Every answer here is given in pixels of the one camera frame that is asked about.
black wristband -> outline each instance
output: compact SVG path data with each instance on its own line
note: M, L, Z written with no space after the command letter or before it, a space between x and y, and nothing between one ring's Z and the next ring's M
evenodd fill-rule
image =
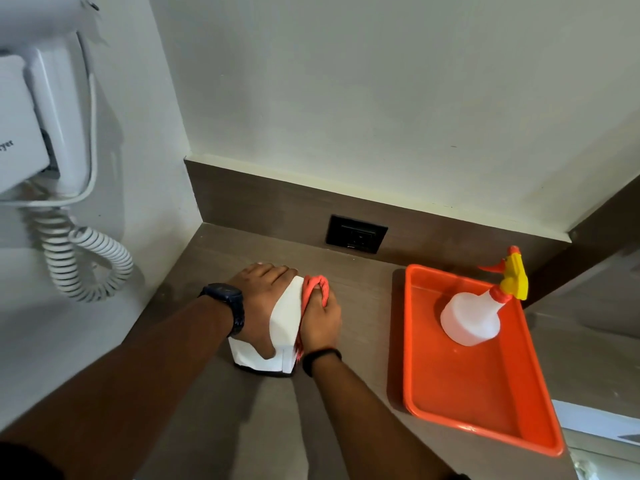
M305 354L305 356L302 357L302 370L305 371L309 377L313 377L313 374L311 373L311 366L314 364L314 361L327 354L336 354L336 356L342 360L342 354L338 349L316 350L309 354Z

person's right arm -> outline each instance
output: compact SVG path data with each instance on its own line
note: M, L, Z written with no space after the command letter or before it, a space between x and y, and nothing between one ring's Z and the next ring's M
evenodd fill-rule
M314 290L301 325L306 353L336 347L340 313L333 293L323 308L322 293ZM312 374L351 480L449 480L455 476L336 355L316 359Z

coiled cord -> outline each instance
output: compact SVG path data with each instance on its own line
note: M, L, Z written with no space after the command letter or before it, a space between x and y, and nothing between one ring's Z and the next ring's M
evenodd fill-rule
M113 296L129 279L133 259L121 243L90 227L74 226L58 208L29 209L29 214L36 224L51 280L62 294L76 301L100 301ZM103 282L94 285L82 282L74 245L111 263Z

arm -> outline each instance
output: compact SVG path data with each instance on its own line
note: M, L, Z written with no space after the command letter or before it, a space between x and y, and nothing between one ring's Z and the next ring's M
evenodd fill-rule
M244 295L245 324L236 338L265 358L275 354L271 312L296 274L254 264L228 281ZM0 441L39 452L67 480L131 480L232 325L228 306L201 296L53 391Z
M301 325L304 350L335 348L342 320L331 293L322 307L315 290ZM313 362L312 373L352 479L448 480L454 471L411 433L334 354Z

spray bottle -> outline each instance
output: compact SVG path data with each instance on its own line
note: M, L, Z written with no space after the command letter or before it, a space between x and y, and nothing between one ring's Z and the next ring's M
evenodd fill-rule
M500 264L480 266L480 269L502 273L504 279L480 296L468 292L454 295L440 315L446 334L464 346L478 345L498 335L498 310L512 297L526 299L529 291L529 280L517 246L509 248L509 255Z

